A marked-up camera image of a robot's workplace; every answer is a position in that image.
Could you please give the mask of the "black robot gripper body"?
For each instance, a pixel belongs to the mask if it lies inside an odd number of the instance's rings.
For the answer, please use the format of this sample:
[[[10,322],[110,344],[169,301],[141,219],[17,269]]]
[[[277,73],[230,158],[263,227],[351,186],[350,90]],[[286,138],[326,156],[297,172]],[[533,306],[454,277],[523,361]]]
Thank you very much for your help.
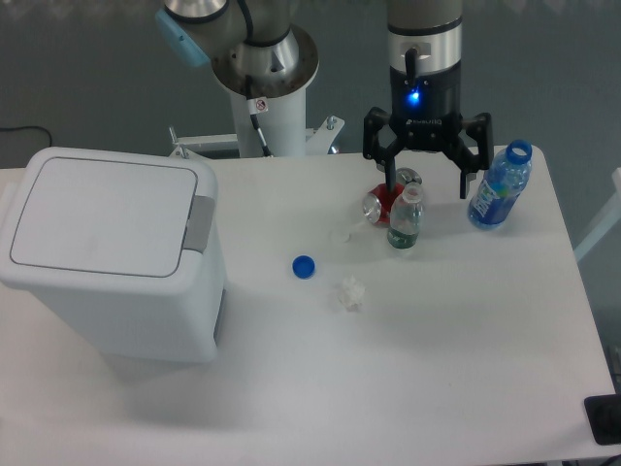
[[[459,64],[420,76],[414,87],[407,85],[405,73],[390,70],[392,112],[389,127],[395,140],[388,150],[421,150],[456,153],[464,143],[462,131]]]

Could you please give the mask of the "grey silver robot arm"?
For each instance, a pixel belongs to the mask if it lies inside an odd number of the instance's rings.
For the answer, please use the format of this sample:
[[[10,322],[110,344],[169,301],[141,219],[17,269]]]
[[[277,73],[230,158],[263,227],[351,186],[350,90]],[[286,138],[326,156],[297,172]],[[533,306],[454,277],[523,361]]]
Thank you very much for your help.
[[[467,194],[493,158],[492,119],[460,111],[462,19],[459,1],[386,5],[391,108],[363,120],[363,154],[396,183],[403,150],[440,152],[460,171]],[[166,1],[156,14],[162,36],[185,63],[212,68],[231,98],[243,156],[304,150],[304,99],[319,66],[311,36],[292,22],[287,1]]]

